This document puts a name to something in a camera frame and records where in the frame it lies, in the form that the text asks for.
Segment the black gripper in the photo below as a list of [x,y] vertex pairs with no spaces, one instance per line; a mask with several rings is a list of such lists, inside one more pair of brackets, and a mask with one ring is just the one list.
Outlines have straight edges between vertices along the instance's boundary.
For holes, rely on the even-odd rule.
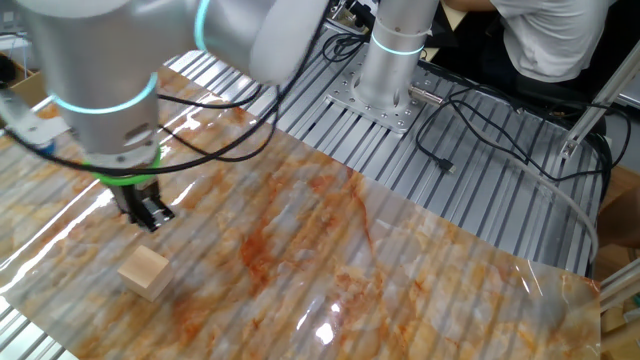
[[175,218],[172,210],[161,201],[157,179],[133,185],[111,185],[110,190],[118,207],[130,215],[133,223],[147,231],[156,231]]

